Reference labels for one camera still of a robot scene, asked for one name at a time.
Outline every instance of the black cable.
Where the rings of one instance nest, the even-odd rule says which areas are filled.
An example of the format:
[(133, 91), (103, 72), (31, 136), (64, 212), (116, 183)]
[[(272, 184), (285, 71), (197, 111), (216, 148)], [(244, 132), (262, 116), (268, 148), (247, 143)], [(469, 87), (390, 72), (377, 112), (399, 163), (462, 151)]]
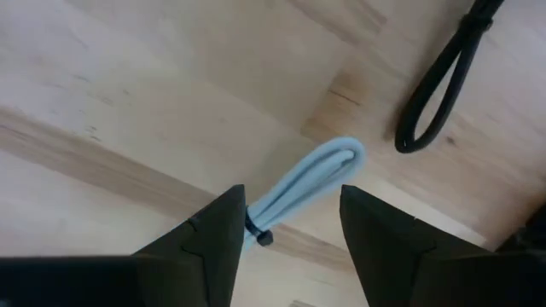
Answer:
[(269, 246), (273, 244), (273, 233), (271, 230), (262, 231), (262, 229), (259, 229), (248, 215), (248, 207), (245, 215), (245, 228), (249, 233), (256, 237), (256, 241), (261, 246)]
[[(470, 11), (462, 18), (459, 29), (429, 68), (402, 111), (394, 141), (400, 153), (409, 154), (421, 150), (438, 135), (459, 96), (479, 41), (484, 32), (491, 27), (493, 15), (503, 1), (476, 0)], [(415, 139), (417, 122), (425, 106), (457, 57), (459, 60), (438, 111), (425, 132)]]

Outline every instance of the plywood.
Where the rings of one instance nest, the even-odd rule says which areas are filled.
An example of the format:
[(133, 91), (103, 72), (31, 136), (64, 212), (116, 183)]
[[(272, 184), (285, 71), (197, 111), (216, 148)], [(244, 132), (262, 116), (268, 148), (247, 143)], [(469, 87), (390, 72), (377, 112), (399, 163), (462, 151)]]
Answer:
[[(430, 148), (392, 144), (470, 3), (1, 2), (1, 253), (132, 252), (233, 184), (256, 200), (339, 135), (369, 151), (352, 184), (493, 249), (546, 199), (543, 2), (504, 4)], [(364, 304), (337, 199), (246, 255), (234, 305)]]
[[(3, 150), (0, 163), (0, 256), (131, 254), (180, 223), (159, 206)], [(288, 306), (293, 300), (322, 306), (365, 304), (353, 270), (263, 248), (243, 256), (234, 306)]]
[[(485, 34), (437, 141), (397, 153), (393, 126), (419, 77), (456, 28), (465, 3), (396, 2), (379, 37), (353, 53), (304, 132), (357, 136), (367, 172), (482, 234), (495, 246), (546, 200), (546, 6), (506, 2)], [(438, 105), (445, 82), (433, 98)], [(421, 127), (434, 107), (426, 110)], [(393, 200), (405, 202), (404, 199)]]

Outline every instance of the light blue cable loop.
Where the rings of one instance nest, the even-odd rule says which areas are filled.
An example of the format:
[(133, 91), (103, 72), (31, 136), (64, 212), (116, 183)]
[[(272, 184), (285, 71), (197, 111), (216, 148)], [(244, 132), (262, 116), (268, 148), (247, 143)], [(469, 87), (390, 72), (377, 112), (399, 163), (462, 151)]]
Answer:
[[(350, 181), (363, 167), (365, 157), (364, 146), (356, 138), (336, 137), (325, 142), (248, 207), (250, 219), (262, 231), (282, 223), (314, 200)], [(245, 230), (245, 249), (255, 240)]]

